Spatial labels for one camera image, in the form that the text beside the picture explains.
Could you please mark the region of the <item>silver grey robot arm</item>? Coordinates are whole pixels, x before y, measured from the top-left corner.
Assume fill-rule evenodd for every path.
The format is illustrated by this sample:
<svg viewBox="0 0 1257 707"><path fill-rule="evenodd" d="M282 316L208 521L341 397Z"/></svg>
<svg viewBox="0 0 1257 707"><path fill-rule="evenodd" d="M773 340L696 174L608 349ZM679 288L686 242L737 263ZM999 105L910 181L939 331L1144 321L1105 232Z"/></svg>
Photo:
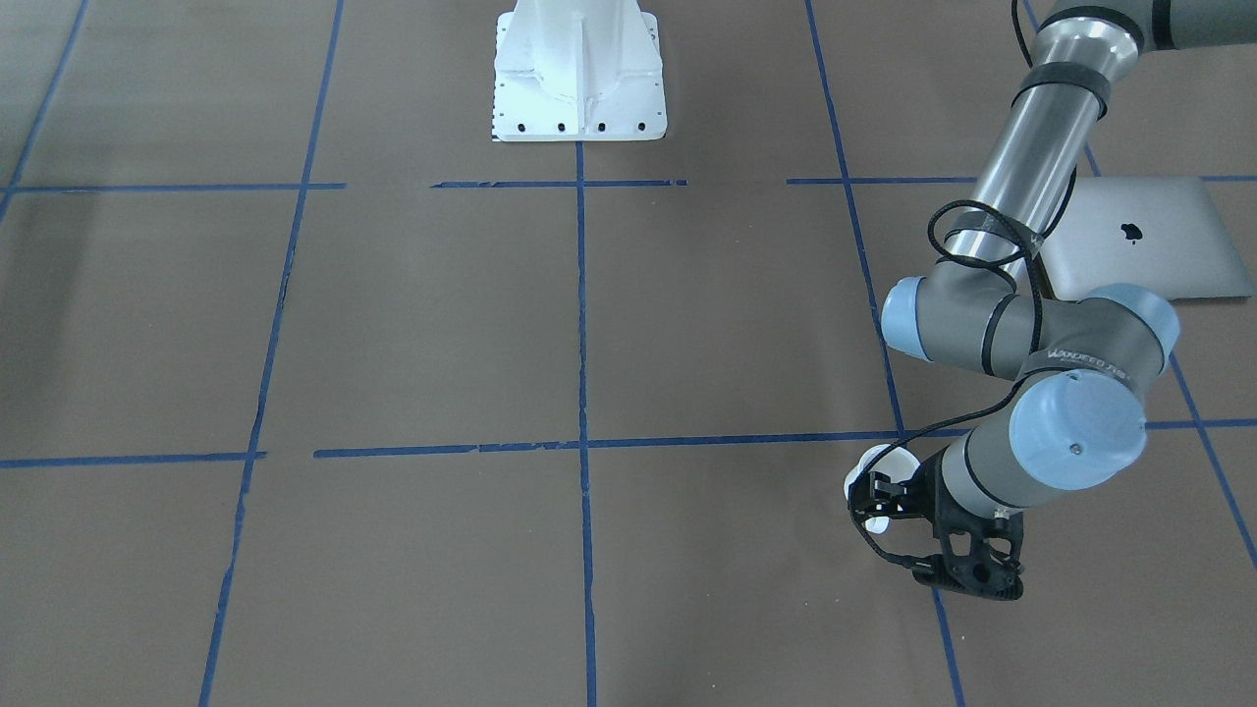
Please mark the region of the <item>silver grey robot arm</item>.
<svg viewBox="0 0 1257 707"><path fill-rule="evenodd" d="M854 525L892 517L1009 520L1109 481L1146 444L1148 389L1179 338L1175 309L1143 286L1050 299L1035 259L1073 196L1073 166L1112 88L1153 52L1252 44L1252 1L1060 1L1031 42L1028 72L1001 138L945 237L936 264L897 282L882 304L890 348L1011 381L970 413L973 431L915 470L905 442L871 449L846 479Z"/></svg>

